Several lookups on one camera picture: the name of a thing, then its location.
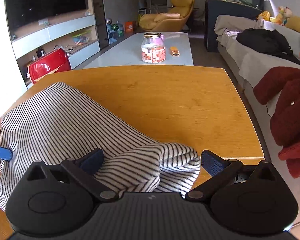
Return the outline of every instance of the gold jar lid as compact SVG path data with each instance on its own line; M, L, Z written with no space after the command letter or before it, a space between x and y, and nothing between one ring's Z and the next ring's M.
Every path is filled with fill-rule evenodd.
M162 36L161 33L145 33L143 34L144 38L160 38Z

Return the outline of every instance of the gray metal part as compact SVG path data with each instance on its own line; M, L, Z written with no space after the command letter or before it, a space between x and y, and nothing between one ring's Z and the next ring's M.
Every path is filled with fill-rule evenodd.
M10 240L295 240L288 232L276 236L243 236L220 226L204 204L188 202L180 193L124 193L101 204L81 228L62 236L35 238L16 233Z

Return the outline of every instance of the white coffee table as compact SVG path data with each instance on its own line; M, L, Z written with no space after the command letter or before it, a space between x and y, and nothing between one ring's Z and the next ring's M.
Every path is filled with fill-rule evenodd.
M166 46L166 60L160 65L188 65L193 66L191 48L187 33L163 32ZM84 68L121 66L121 65L148 65L141 58L141 43L143 33L136 33L125 39L113 48L90 62ZM172 56L170 47L177 47L180 56Z

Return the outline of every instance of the sofa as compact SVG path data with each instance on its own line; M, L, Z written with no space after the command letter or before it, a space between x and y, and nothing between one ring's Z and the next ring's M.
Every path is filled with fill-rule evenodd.
M192 13L194 0L170 0L173 8L168 13L145 14L139 26L145 32L179 32Z
M276 102L280 94L266 105L261 105L253 93L253 87L258 84L269 69L275 66L287 66L300 69L300 65L285 59L258 53L240 44L236 40L237 34L249 28L277 30L286 37L294 55L298 57L299 60L300 33L271 22L263 20L252 21L246 18L228 15L219 16L215 25L215 32L218 35L218 50L227 62L239 87L241 87L240 92L247 98L258 121L265 141L265 148L263 149L265 156L269 156L270 161L279 171L298 202L299 212L294 221L291 233L300 239L300 177L294 179L289 174L286 162L279 160L278 153L282 150L282 147L276 144L270 130L270 119L274 114Z

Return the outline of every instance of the striped cloth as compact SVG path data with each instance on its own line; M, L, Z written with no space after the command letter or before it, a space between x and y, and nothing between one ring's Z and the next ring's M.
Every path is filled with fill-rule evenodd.
M200 158L179 143L159 143L137 131L79 90L55 83L8 112L0 146L11 149L0 161L0 208L30 164L60 164L95 148L105 155L95 178L122 193L179 191L184 196L198 177Z

